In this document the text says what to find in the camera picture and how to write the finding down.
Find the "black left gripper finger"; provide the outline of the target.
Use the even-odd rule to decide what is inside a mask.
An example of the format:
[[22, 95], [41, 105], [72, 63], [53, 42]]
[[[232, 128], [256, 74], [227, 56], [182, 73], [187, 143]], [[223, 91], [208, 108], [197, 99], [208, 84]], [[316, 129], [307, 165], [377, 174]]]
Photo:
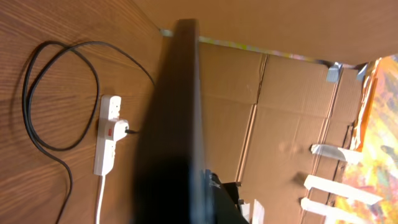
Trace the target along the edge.
[[222, 183], [211, 170], [206, 170], [206, 180], [210, 190], [211, 221], [215, 224], [248, 224], [241, 210], [239, 182]]

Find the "blue Galaxy smartphone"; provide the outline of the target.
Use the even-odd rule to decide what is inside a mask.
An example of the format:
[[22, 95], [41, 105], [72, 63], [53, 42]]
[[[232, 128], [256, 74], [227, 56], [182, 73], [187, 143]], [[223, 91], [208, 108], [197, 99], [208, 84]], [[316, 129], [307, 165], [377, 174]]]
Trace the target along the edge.
[[213, 223], [201, 112], [198, 22], [180, 19], [139, 131], [134, 223]]

